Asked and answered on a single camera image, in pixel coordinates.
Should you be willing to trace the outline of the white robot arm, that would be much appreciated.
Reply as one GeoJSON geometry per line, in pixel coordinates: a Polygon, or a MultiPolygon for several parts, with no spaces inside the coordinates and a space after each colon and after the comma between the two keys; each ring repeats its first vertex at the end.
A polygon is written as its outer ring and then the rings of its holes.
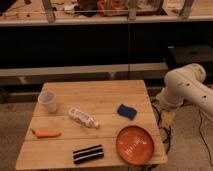
{"type": "Polygon", "coordinates": [[[158,94],[160,106],[171,110],[188,100],[213,118],[213,89],[203,84],[205,79],[206,71],[197,63],[167,72],[164,77],[165,87],[158,94]]]}

